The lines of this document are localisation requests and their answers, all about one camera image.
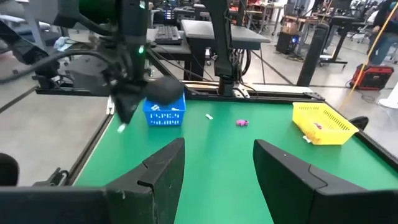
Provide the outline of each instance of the green mat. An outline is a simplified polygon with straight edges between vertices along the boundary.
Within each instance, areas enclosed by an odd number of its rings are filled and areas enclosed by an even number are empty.
[[[75,185],[105,185],[173,139],[184,137],[185,175],[176,224],[272,223],[252,161],[255,139],[366,189],[398,188],[398,174],[355,137],[344,146],[308,144],[292,122],[292,109],[292,105],[187,101],[181,127],[149,127],[140,107],[122,134],[116,131],[118,119],[112,120]],[[237,127],[238,119],[248,120],[249,126]]]

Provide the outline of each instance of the concrete floor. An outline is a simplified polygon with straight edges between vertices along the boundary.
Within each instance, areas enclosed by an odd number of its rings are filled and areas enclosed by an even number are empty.
[[[271,44],[262,45],[264,77],[262,76],[261,60],[254,55],[248,74],[244,81],[248,83],[289,84],[295,83],[299,77],[302,63],[290,61],[285,55],[275,54],[277,37],[264,34],[272,40]],[[74,34],[73,39],[83,40],[84,34]],[[366,44],[357,44],[348,39],[339,54],[347,60],[345,69],[341,65],[331,64],[318,67],[311,82],[312,90],[320,93],[335,107],[339,107],[349,93],[345,87],[351,79],[356,66],[364,62]],[[0,55],[0,77],[11,74],[15,67],[22,67],[10,53]],[[182,78],[182,71],[167,65],[169,69]],[[205,69],[215,80],[213,66]],[[376,100],[388,96],[391,88],[398,82],[393,75],[388,88],[380,92],[366,91],[366,96]],[[29,77],[3,85],[0,88],[0,107],[23,94],[35,85]],[[69,169],[93,135],[105,116],[106,98],[79,96],[45,96],[30,94],[11,108],[0,113],[0,152],[14,156],[20,164],[21,176],[19,185],[32,185],[36,181],[45,180],[57,168]],[[347,118],[368,116],[370,123],[365,132],[379,144],[398,156],[398,148],[394,147],[394,138],[398,136],[398,111],[381,108],[375,103],[367,103],[361,94],[354,92],[349,103],[340,110]]]

